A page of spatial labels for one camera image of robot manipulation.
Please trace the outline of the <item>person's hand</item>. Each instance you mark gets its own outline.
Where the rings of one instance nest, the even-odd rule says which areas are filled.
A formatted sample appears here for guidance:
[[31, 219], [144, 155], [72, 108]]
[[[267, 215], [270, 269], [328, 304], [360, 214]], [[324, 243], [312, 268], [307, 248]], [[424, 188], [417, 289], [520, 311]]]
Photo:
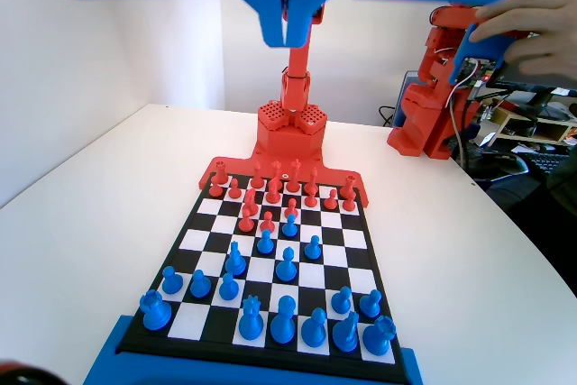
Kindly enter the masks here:
[[507, 63], [519, 62], [525, 75], [555, 74], [576, 79], [576, 0], [499, 0], [476, 12], [482, 23], [469, 41], [479, 42], [507, 32], [535, 36], [512, 43]]

